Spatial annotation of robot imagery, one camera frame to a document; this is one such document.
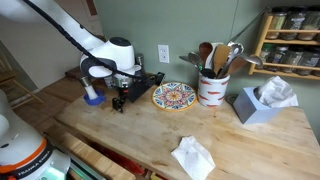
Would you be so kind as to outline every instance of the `spice jar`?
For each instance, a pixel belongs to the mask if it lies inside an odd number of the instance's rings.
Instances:
[[[317,30],[320,26],[320,6],[311,6],[306,15],[306,19],[303,21],[302,30]],[[297,38],[300,40],[312,40],[316,33],[299,33]]]
[[[293,6],[289,8],[287,18],[282,29],[298,30],[301,28],[302,22],[305,19],[307,6]],[[279,38],[283,40],[293,40],[297,33],[280,33]]]
[[[267,58],[267,62],[268,63],[273,63],[273,64],[279,64],[281,62],[283,56],[286,54],[288,49],[289,49],[288,45],[278,45],[278,46],[276,46],[276,49]],[[278,71],[278,67],[275,67],[275,66],[267,66],[266,69],[268,71],[273,71],[273,72]]]
[[[283,56],[283,58],[281,60],[281,64],[297,65],[302,57],[303,51],[304,51],[304,46],[291,45],[289,47],[289,50]],[[293,70],[294,70],[294,68],[287,68],[287,67],[280,68],[280,71],[285,72],[285,73],[291,73]]]
[[[288,7],[273,7],[271,10],[271,14],[273,17],[269,29],[281,29],[284,21],[286,20],[287,12]],[[268,32],[266,35],[266,39],[277,39],[278,36],[278,32]]]
[[[314,40],[320,42],[320,34],[317,34],[316,37],[314,38]]]
[[[320,68],[320,61],[318,61],[318,64],[316,65],[316,67]],[[320,70],[319,71],[311,71],[312,75],[318,76],[320,77]]]
[[[320,59],[320,46],[310,46],[303,53],[298,65],[315,67]],[[311,70],[307,69],[296,69],[295,72],[301,76],[307,76]]]
[[[261,58],[262,62],[265,63],[268,56],[271,53],[271,49],[272,49],[272,44],[269,43],[264,43],[262,45],[261,51],[260,51],[260,55],[259,57]],[[263,69],[263,64],[261,65],[256,65],[256,69]]]

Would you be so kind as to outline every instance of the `decorative plate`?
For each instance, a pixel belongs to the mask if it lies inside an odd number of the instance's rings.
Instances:
[[[153,92],[152,102],[165,111],[183,111],[197,102],[197,96],[189,85],[170,82],[162,84]]]

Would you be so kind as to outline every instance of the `wooden spoon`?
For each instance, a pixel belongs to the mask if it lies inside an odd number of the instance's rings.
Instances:
[[[227,62],[230,50],[231,47],[224,44],[219,44],[216,47],[215,52],[212,56],[212,69],[216,74],[218,74],[219,69]]]
[[[199,45],[200,58],[202,60],[202,64],[206,64],[207,57],[212,51],[212,45],[209,42],[203,42]]]
[[[244,60],[241,57],[236,57],[234,60],[232,60],[230,66],[228,67],[228,71],[222,75],[222,77],[227,77],[228,75],[240,70],[243,68],[248,61]]]

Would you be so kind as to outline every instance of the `crumpled paper towel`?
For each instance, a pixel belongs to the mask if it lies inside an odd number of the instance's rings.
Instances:
[[[216,167],[211,154],[193,136],[183,137],[171,154],[194,180],[204,180]]]
[[[262,104],[271,108],[298,106],[297,95],[290,85],[279,76],[272,77],[258,88],[258,97]]]

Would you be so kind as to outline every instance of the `spice rack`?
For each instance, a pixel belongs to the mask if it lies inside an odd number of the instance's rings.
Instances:
[[[301,40],[269,40],[266,39],[266,35],[268,32],[280,32],[280,33],[319,33],[320,30],[269,30],[270,23],[272,21],[272,14],[265,13],[262,26],[260,29],[260,36],[258,39],[258,43],[255,49],[254,54],[259,56],[260,51],[262,48],[263,43],[271,43],[271,44],[298,44],[298,45],[320,45],[320,42],[317,41],[301,41]],[[307,66],[294,66],[294,65],[288,65],[288,64],[273,64],[273,63],[263,63],[264,66],[274,66],[274,67],[288,67],[288,68],[295,68],[295,69],[306,69],[306,70],[319,70],[319,67],[307,67]],[[295,78],[304,78],[304,79],[314,79],[314,80],[320,80],[320,77],[314,76],[314,75],[308,75],[308,76],[300,76],[295,73],[284,73],[284,72],[272,72],[262,69],[255,69],[255,64],[251,64],[249,69],[249,75],[252,75],[253,73],[262,73],[262,74],[271,74],[276,76],[289,76],[289,77],[295,77]]]

